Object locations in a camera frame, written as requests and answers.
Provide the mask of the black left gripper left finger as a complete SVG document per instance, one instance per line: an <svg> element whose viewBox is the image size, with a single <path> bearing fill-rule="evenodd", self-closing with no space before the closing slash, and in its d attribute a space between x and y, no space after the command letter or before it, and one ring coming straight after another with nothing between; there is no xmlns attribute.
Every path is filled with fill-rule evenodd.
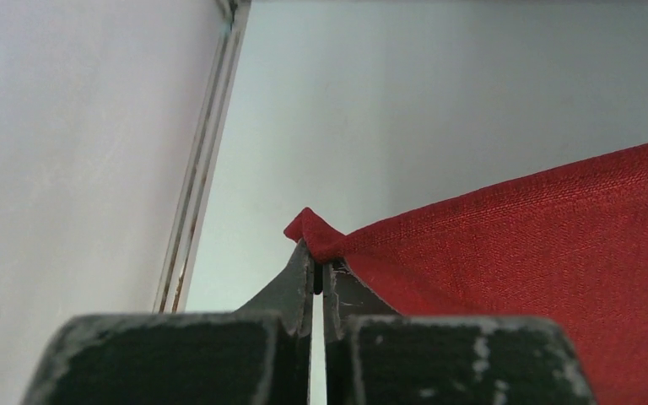
<svg viewBox="0 0 648 405"><path fill-rule="evenodd" d="M304 242L231 312L77 316L52 337L26 404L307 404L316 265Z"/></svg>

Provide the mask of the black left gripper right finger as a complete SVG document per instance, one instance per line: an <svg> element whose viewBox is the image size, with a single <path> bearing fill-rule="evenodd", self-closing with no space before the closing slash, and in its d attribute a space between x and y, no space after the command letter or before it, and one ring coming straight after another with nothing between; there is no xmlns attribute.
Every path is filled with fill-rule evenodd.
<svg viewBox="0 0 648 405"><path fill-rule="evenodd" d="M404 316L342 261L321 270L331 404L593 404L575 350L535 316Z"/></svg>

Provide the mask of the red cloth napkin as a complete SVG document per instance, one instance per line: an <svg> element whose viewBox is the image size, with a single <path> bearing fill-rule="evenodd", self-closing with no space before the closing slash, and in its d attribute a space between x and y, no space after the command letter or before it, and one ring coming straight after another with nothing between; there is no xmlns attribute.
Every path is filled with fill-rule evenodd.
<svg viewBox="0 0 648 405"><path fill-rule="evenodd" d="M305 208L284 233L405 315L551 318L600 403L648 404L648 143L347 235Z"/></svg>

